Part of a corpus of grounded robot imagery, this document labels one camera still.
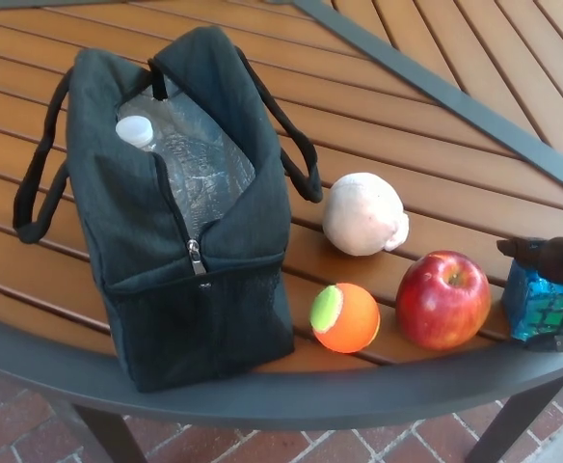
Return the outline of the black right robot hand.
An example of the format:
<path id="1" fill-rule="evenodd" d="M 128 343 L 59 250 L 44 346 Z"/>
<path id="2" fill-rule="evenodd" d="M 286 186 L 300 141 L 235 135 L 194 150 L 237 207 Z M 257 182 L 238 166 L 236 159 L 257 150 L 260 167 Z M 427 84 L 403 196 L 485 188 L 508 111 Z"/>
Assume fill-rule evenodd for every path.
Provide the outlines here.
<path id="1" fill-rule="evenodd" d="M 563 237 L 500 239 L 512 259 L 501 297 L 510 337 L 527 350 L 563 352 Z"/>

